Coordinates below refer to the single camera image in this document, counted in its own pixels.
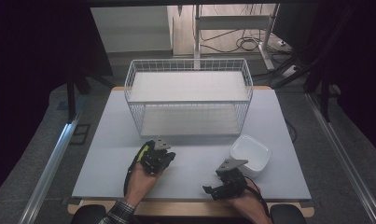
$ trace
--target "white wire rack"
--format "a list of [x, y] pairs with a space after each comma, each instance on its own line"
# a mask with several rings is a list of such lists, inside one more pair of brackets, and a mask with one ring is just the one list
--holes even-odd
[[238, 135], [252, 91], [244, 59], [134, 60], [125, 82], [142, 136]]

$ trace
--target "person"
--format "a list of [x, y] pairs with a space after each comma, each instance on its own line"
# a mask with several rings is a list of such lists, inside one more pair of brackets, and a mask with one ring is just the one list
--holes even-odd
[[[124, 200], [117, 201], [99, 224], [128, 224], [132, 223], [135, 207], [155, 187], [162, 173], [148, 175], [141, 163], [137, 162], [132, 170], [132, 176], [127, 187]], [[257, 192], [257, 187], [246, 178], [248, 186]], [[272, 224], [258, 198], [250, 191], [245, 190], [238, 198], [227, 199], [243, 217], [256, 224]]]

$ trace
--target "sleeve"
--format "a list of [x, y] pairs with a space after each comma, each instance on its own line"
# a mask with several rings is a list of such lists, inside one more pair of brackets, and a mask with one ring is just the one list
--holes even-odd
[[135, 208], [130, 204], [117, 201], [99, 224], [128, 224], [132, 223]]

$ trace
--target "square white bowl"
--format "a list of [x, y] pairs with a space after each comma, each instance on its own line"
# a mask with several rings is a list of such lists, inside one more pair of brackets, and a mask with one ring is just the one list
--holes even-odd
[[257, 139], [243, 134], [231, 147], [230, 157], [235, 160], [248, 160], [248, 163], [239, 169], [249, 177], [256, 177], [266, 167], [272, 151]]

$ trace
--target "white desk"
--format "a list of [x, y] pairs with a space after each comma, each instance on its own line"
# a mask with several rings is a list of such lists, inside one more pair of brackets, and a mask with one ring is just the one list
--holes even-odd
[[[268, 202], [311, 199], [274, 91], [254, 91], [242, 133], [255, 137], [272, 150], [267, 167], [254, 179]], [[211, 201], [202, 186], [221, 185], [215, 170], [229, 157], [229, 149], [237, 137], [162, 139], [172, 145], [171, 151], [176, 157], [146, 199]], [[72, 196], [122, 198], [127, 169], [147, 140], [135, 128], [124, 91], [112, 91]]]

